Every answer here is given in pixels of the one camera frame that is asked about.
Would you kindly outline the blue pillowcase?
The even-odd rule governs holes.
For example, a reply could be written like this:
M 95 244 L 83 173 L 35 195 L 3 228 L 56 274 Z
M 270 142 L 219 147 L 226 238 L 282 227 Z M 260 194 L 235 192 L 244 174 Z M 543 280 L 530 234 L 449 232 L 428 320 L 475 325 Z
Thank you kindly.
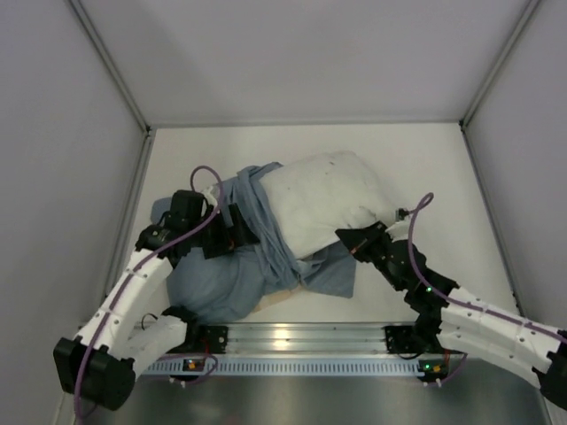
M 251 314 L 269 295 L 305 289 L 338 298 L 353 296 L 356 264 L 341 243 L 334 243 L 305 259 L 296 259 L 280 235 L 260 178 L 281 167 L 278 162 L 247 166 L 223 181 L 224 219 L 227 207 L 238 205 L 258 244 L 205 259 L 194 248 L 167 278 L 171 305 L 182 306 L 203 322 L 237 321 Z

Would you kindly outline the white pillow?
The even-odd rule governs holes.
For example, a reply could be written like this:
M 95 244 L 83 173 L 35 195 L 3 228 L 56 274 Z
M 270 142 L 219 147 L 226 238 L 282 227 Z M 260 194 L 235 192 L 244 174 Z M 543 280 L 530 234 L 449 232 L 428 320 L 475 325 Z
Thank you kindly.
M 269 209 L 296 259 L 336 243 L 338 229 L 395 222 L 377 173 L 352 151 L 294 161 L 260 178 Z

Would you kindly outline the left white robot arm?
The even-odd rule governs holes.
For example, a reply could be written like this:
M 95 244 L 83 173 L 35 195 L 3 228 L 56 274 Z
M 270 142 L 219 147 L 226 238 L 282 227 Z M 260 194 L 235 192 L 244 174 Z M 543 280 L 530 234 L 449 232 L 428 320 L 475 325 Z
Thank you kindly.
M 202 193 L 178 190 L 159 221 L 144 229 L 110 294 L 73 338 L 62 337 L 53 358 L 62 390 L 75 403 L 87 400 L 116 411 L 137 379 L 170 352 L 206 348 L 204 325 L 182 306 L 168 307 L 148 328 L 135 332 L 143 309 L 156 289 L 194 248 L 206 259 L 257 244 L 239 207 L 221 205 Z

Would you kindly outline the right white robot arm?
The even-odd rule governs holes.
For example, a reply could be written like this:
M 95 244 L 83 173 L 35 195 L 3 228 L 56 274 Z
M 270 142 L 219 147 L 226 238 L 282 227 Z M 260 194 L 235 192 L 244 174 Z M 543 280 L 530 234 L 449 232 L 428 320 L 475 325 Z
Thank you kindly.
M 479 358 L 524 379 L 550 403 L 566 407 L 566 332 L 483 301 L 428 267 L 407 234 L 382 222 L 339 229 L 353 257 L 373 265 L 418 314 L 415 338 Z

